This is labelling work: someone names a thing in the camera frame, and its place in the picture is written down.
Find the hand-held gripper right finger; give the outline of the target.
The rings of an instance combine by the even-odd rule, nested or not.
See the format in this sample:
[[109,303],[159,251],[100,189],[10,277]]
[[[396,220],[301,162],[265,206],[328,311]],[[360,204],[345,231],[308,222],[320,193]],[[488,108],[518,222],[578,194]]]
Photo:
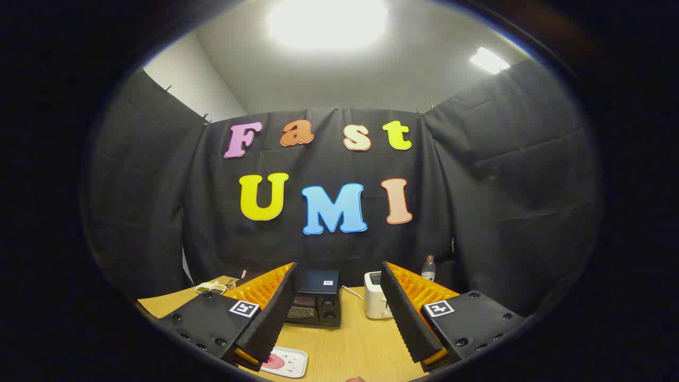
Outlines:
[[524,316],[483,292],[457,293],[396,264],[381,264],[380,285],[412,360],[433,372],[509,338]]

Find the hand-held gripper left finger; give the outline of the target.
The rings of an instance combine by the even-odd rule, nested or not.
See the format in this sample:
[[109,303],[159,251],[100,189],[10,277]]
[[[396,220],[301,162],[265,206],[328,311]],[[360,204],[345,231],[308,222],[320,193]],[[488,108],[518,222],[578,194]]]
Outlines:
[[298,263],[289,263],[229,292],[201,292],[154,324],[223,362],[259,371],[278,341],[298,287]]

